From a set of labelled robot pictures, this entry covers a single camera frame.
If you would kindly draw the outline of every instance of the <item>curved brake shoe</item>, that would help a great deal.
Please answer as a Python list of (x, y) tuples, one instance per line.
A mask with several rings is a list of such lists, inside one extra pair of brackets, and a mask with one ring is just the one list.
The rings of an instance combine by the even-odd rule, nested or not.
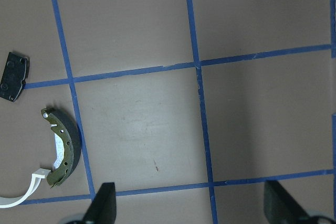
[(75, 170), (80, 158), (80, 141), (76, 126), (61, 110), (42, 109), (41, 114), (55, 133), (57, 158), (47, 182), (51, 187), (61, 185)]

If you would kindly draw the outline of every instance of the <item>grid square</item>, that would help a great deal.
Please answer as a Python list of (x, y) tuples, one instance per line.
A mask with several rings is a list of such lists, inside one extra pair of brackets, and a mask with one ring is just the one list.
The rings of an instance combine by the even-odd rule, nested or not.
[(207, 188), (117, 197), (117, 208), (116, 223), (212, 223)]
[(329, 51), (203, 68), (214, 180), (332, 168)]
[(94, 186), (207, 182), (194, 69), (76, 84)]
[[(305, 209), (333, 216), (333, 176), (282, 180), (280, 183)], [(218, 223), (268, 224), (264, 216), (264, 183), (216, 187)]]
[(91, 200), (33, 204), (1, 209), (3, 223), (64, 224), (83, 217)]
[(76, 77), (193, 61), (186, 0), (58, 3)]
[[(0, 99), (2, 197), (23, 195), (31, 174), (39, 168), (51, 169), (56, 159), (54, 133), (41, 116), (46, 106), (63, 109), (74, 119), (72, 99), (67, 85), (24, 90), (15, 103)], [(51, 198), (89, 193), (82, 157), (75, 171), (61, 185), (50, 188), (42, 180), (28, 199)]]
[(330, 43), (329, 0), (194, 0), (201, 59)]
[(50, 0), (0, 0), (0, 72), (8, 52), (30, 57), (27, 82), (66, 78)]

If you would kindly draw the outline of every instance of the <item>white plastic connector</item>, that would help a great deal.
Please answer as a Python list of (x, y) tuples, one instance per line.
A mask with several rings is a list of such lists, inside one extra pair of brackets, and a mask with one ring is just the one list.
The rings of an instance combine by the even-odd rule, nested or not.
[(42, 168), (34, 172), (32, 174), (32, 180), (30, 182), (28, 191), (24, 195), (16, 198), (0, 197), (0, 208), (15, 207), (25, 201), (33, 192), (35, 192), (41, 182), (41, 179), (46, 178), (50, 172), (50, 170)]

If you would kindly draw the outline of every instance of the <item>blue tape line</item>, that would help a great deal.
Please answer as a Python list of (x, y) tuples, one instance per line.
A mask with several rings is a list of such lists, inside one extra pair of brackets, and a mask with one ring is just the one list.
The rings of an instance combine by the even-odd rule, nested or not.
[(332, 115), (332, 162), (334, 168), (333, 196), (334, 218), (336, 219), (336, 113)]
[(308, 47), (297, 47), (297, 48), (288, 48), (288, 49), (275, 50), (275, 51), (269, 51), (269, 52), (258, 52), (256, 54), (223, 57), (223, 58), (212, 59), (212, 60), (202, 60), (201, 63), (202, 63), (202, 66), (209, 66), (209, 65), (216, 65), (216, 64), (238, 62), (242, 60), (262, 59), (262, 58), (268, 58), (268, 57), (274, 57), (274, 56), (300, 54), (303, 52), (314, 52), (314, 51), (322, 51), (322, 50), (329, 50), (329, 49), (331, 49), (330, 44), (308, 46)]
[(87, 194), (87, 195), (64, 196), (64, 197), (45, 198), (45, 199), (28, 199), (22, 202), (20, 205), (31, 205), (31, 204), (51, 203), (60, 201), (82, 200), (82, 199), (91, 199), (91, 196)]
[(336, 57), (336, 26), (335, 26), (335, 0), (330, 0), (330, 32), (331, 32), (331, 58)]
[(121, 77), (121, 76), (163, 72), (163, 71), (193, 68), (193, 67), (194, 67), (193, 62), (179, 63), (179, 64), (175, 64), (172, 66), (166, 66), (166, 67), (164, 66), (149, 67), (149, 68), (132, 69), (132, 70), (125, 70), (125, 71), (111, 72), (111, 73), (93, 74), (90, 76), (74, 77), (74, 82), (95, 81), (95, 80), (102, 80), (102, 79), (107, 79), (107, 78), (116, 78), (116, 77)]
[(24, 89), (43, 88), (43, 87), (50, 87), (50, 86), (63, 85), (63, 84), (69, 84), (68, 79), (59, 79), (59, 80), (27, 83), (25, 85)]
[[(210, 144), (209, 144), (209, 136), (208, 136), (208, 126), (207, 126), (206, 110), (205, 110), (202, 67), (201, 67), (201, 62), (199, 59), (200, 57), (198, 55), (198, 45), (197, 45), (197, 34), (196, 34), (193, 0), (186, 0), (186, 3), (187, 3), (190, 38), (191, 38), (191, 45), (192, 45), (192, 51), (193, 51), (194, 65), (196, 68), (197, 83), (199, 87), (198, 96), (199, 96), (199, 107), (201, 110), (201, 121), (202, 121), (202, 129), (203, 129), (203, 140), (204, 140), (207, 176), (208, 176), (208, 182), (212, 184), (214, 180), (213, 180)], [(209, 186), (209, 196), (210, 196), (210, 204), (211, 204), (212, 221), (213, 221), (213, 224), (218, 224), (215, 190), (213, 186), (211, 185)]]
[(333, 169), (314, 170), (311, 172), (293, 173), (293, 174), (268, 176), (268, 177), (261, 177), (261, 178), (225, 180), (225, 181), (214, 182), (214, 186), (246, 185), (246, 184), (262, 183), (267, 180), (284, 180), (284, 179), (304, 178), (304, 177), (330, 175), (330, 174), (333, 174)]
[(75, 111), (75, 117), (77, 121), (77, 126), (78, 130), (80, 133), (80, 138), (81, 138), (81, 147), (82, 147), (82, 153), (83, 153), (83, 159), (84, 159), (84, 165), (85, 165), (85, 170), (86, 170), (86, 175), (87, 175), (87, 180), (88, 180), (88, 186), (89, 186), (89, 191), (90, 191), (90, 196), (91, 199), (93, 200), (95, 197), (95, 189), (93, 185), (93, 179), (92, 179), (92, 174), (91, 174), (91, 169), (90, 169), (90, 163), (89, 163), (89, 156), (88, 156), (88, 151), (86, 148), (86, 143), (85, 143), (85, 137), (83, 133), (83, 127), (82, 127), (82, 121), (80, 117), (80, 112), (79, 112), (79, 105), (78, 105), (78, 100), (77, 100), (77, 93), (76, 93), (76, 87), (75, 83), (73, 81), (73, 75), (71, 71), (71, 65), (70, 65), (70, 59), (68, 55), (68, 49), (67, 49), (67, 44), (65, 41), (65, 36), (64, 36), (64, 31), (63, 31), (63, 25), (60, 17), (60, 12), (58, 8), (58, 2), (57, 0), (51, 0), (52, 6), (54, 8), (54, 15), (55, 15), (55, 21), (57, 25), (57, 30), (58, 30), (58, 36), (59, 36), (59, 41), (61, 44), (62, 48), (62, 54), (63, 54), (63, 59), (64, 59), (64, 64), (68, 76), (68, 81), (69, 81), (69, 86), (70, 86), (70, 91), (71, 91), (71, 96), (72, 96), (72, 103)]
[(189, 184), (189, 185), (180, 185), (180, 186), (166, 186), (166, 187), (138, 189), (138, 190), (129, 190), (129, 191), (118, 191), (116, 192), (116, 195), (117, 196), (128, 196), (128, 195), (138, 195), (138, 194), (153, 194), (153, 193), (162, 193), (166, 191), (179, 191), (179, 190), (188, 190), (188, 189), (196, 189), (196, 188), (205, 188), (208, 186), (209, 186), (209, 183), (198, 183), (198, 184)]

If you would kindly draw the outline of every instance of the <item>car part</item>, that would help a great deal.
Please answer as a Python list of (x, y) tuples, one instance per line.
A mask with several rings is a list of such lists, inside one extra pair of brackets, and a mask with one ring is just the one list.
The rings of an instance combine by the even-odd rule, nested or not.
[(67, 224), (114, 224), (117, 216), (114, 183), (103, 183), (82, 220)]
[(61, 185), (75, 170), (80, 158), (80, 141), (76, 126), (61, 110), (42, 109), (41, 114), (51, 124), (55, 134), (56, 160), (47, 176), (51, 187)]
[(264, 214), (270, 224), (336, 224), (326, 216), (310, 216), (276, 180), (265, 182)]
[(15, 102), (22, 92), (29, 72), (29, 60), (10, 52), (0, 83), (0, 97)]
[(41, 179), (46, 178), (50, 173), (50, 170), (40, 168), (36, 172), (32, 174), (32, 180), (30, 182), (30, 186), (27, 192), (16, 198), (4, 198), (0, 197), (0, 208), (9, 208), (14, 207), (22, 203), (25, 199), (27, 199), (39, 186)]

